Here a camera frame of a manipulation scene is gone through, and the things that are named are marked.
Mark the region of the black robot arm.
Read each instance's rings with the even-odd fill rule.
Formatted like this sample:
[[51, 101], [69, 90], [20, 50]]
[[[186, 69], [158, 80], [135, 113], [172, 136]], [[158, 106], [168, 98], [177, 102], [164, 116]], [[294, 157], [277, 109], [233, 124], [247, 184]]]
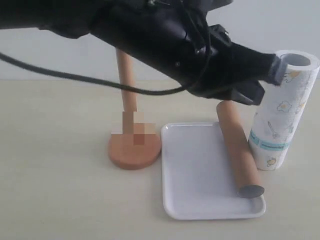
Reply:
[[35, 66], [1, 54], [2, 61], [38, 74], [98, 84], [132, 93], [165, 96], [187, 91], [207, 99], [258, 106], [265, 90], [279, 86], [287, 64], [233, 42], [208, 12], [228, 0], [3, 0], [0, 27], [37, 28], [68, 39], [93, 35], [179, 83], [147, 90], [99, 78]]

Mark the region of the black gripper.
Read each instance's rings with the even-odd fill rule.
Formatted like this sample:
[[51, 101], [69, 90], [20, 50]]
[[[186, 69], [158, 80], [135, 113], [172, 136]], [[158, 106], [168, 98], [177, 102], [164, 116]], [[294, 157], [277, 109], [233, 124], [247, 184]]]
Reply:
[[148, 96], [167, 96], [187, 91], [201, 98], [229, 99], [238, 82], [265, 81], [279, 86], [285, 75], [285, 62], [275, 53], [263, 53], [232, 43], [220, 24], [202, 29], [204, 49], [192, 55], [180, 54], [169, 72], [160, 68], [168, 60], [159, 60], [153, 67], [176, 80], [180, 87], [166, 90], [140, 89]]

